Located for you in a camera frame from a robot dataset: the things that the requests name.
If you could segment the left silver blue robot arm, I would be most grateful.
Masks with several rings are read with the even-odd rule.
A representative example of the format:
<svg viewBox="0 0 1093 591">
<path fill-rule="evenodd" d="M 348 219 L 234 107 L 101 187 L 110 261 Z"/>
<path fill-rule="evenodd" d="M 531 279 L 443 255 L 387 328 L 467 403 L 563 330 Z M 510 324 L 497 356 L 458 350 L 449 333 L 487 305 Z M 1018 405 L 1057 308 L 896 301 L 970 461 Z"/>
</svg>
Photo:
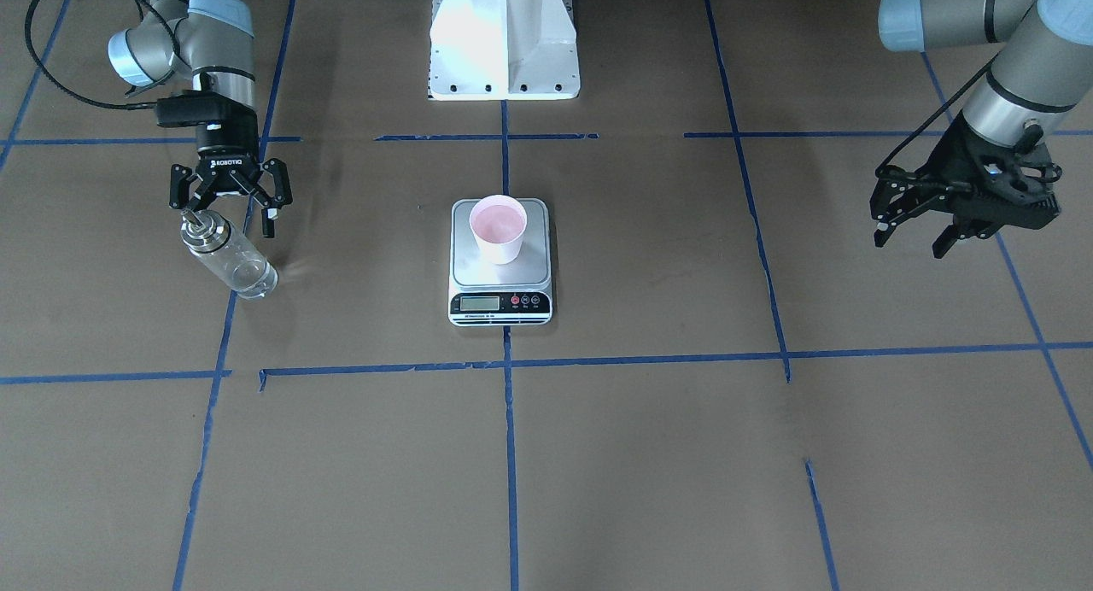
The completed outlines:
<svg viewBox="0 0 1093 591">
<path fill-rule="evenodd" d="M 878 165 L 874 244 L 928 211 L 952 217 L 932 245 L 937 259 L 1004 226 L 1049 225 L 1061 213 L 1062 170 L 1046 140 L 1090 92 L 1090 0 L 881 0 L 878 29 L 891 51 L 999 50 L 954 94 L 961 111 L 921 167 L 907 172 L 891 156 Z"/>
</svg>

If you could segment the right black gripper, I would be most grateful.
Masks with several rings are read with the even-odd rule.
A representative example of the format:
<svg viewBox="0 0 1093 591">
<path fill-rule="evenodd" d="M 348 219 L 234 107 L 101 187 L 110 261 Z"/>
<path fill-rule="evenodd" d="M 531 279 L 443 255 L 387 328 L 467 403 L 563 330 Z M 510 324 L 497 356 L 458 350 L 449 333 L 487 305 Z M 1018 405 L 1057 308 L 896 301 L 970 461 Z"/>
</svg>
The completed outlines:
<svg viewBox="0 0 1093 591">
<path fill-rule="evenodd" d="M 259 205 L 262 236 L 274 238 L 278 214 L 293 202 L 293 196 L 284 161 L 260 164 L 257 119 L 200 121 L 195 132 L 198 164 L 196 168 L 171 166 L 168 206 L 196 213 L 211 206 L 216 196 L 252 196 Z"/>
</svg>

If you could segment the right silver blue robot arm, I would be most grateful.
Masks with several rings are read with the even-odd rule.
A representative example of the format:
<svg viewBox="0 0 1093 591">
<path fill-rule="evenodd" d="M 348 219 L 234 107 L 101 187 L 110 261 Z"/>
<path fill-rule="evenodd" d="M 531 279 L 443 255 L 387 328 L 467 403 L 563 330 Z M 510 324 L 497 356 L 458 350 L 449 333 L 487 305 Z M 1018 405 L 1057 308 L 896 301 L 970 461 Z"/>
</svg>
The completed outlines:
<svg viewBox="0 0 1093 591">
<path fill-rule="evenodd" d="M 145 15 L 111 36 L 107 54 L 130 96 L 178 82 L 153 103 L 157 125 L 190 127 L 196 165 L 172 167 L 169 206 L 200 211 L 222 196 L 248 196 L 261 212 L 263 237 L 277 234 L 292 202 L 287 167 L 260 158 L 254 101 L 254 28 L 242 0 L 138 0 Z"/>
</svg>

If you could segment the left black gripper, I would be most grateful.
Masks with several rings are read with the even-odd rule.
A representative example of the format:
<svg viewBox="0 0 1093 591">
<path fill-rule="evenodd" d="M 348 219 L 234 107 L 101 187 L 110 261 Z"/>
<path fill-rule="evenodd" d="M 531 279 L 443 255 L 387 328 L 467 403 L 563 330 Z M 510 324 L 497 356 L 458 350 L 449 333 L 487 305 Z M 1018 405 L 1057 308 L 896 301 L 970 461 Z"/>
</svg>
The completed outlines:
<svg viewBox="0 0 1093 591">
<path fill-rule="evenodd" d="M 1016 143 L 999 146 L 959 114 L 916 173 L 880 167 L 869 201 L 875 248 L 883 248 L 904 222 L 929 210 L 957 216 L 932 244 L 935 259 L 943 259 L 957 243 L 992 237 L 996 224 L 1031 231 L 1050 224 L 1061 213 L 1054 192 L 1061 167 L 1043 142 L 1038 120 L 1016 129 Z"/>
</svg>

